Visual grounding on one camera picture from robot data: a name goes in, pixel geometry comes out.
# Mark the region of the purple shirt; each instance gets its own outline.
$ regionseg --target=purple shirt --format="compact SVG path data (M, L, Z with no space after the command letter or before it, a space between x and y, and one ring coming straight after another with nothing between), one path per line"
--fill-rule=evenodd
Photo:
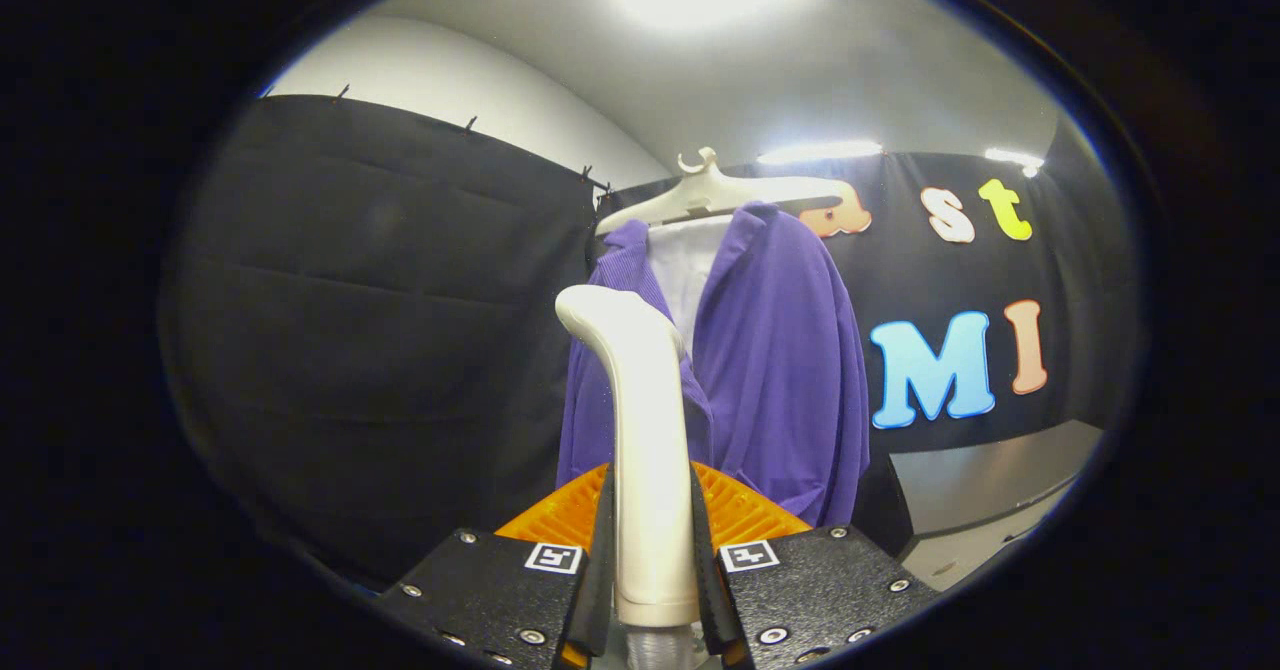
M590 283L635 291L671 318L648 261L649 227L622 224ZM846 524L867 469L868 400L849 292L819 238L774 205L733 213L681 361L689 456L810 525ZM557 487L613 457L613 396L599 357L570 346Z

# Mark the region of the foam letter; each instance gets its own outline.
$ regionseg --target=foam letter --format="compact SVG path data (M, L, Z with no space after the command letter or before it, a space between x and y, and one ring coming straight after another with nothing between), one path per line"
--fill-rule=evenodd
M870 339L884 355L884 405L872 418L877 428L905 428L915 421L906 402L908 384L915 389L920 410L933 420L955 384L947 415L970 418L991 411L996 396L987 384L987 327L984 313L968 311L951 318L942 352L933 355L919 329L905 320L884 323Z
M1018 193L1009 190L998 179L992 178L987 184L978 188L978 197L991 202L992 211L996 213L996 222L1000 229L1014 240L1027 240L1032 236L1032 224L1018 218Z
M872 224L872 214L863 210L858 191L850 183L841 183L840 205L804 210L796 218L809 225L818 237L831 237L836 233L860 233Z
M973 223L960 210L960 199L950 190L927 187L920 191L920 202L929 211L929 224L933 232L947 242L973 242Z
M1019 300L1005 307L1005 318L1014 325L1014 342L1018 345L1018 377L1014 378L1014 392L1027 395L1037 392L1048 382L1048 370L1039 351L1039 302Z

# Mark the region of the white ceiling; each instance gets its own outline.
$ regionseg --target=white ceiling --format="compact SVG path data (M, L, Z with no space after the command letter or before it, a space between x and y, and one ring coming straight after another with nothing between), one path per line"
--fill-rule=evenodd
M635 137L723 165L852 138L888 151L1043 155L1057 104L936 0L785 0L709 29L658 31L618 0L387 0L525 60Z

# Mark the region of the blue letter m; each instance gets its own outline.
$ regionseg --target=blue letter m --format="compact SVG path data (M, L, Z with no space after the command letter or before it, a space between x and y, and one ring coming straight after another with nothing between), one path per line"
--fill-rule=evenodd
M947 415L969 418L991 411L996 396L987 386L988 324L984 313L960 313L951 318L938 355L933 355L919 329L905 320L873 329L870 339L884 355L884 405L872 416L872 424L905 428L915 421L915 410L906 402L908 384L915 389L920 410L929 420L942 411L952 382L956 392L947 405Z

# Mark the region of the clothes hanger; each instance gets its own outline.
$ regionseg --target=clothes hanger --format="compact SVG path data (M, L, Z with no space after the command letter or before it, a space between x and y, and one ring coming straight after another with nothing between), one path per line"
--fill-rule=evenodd
M698 154L703 158L699 165L686 165L684 155L676 156L685 173L676 187L602 218L595 224L595 234L608 234L632 219L658 225L722 215L753 200L774 204L805 201L806 209L835 208L852 192L849 183L827 178L735 178L719 170L716 151L710 147L703 147Z

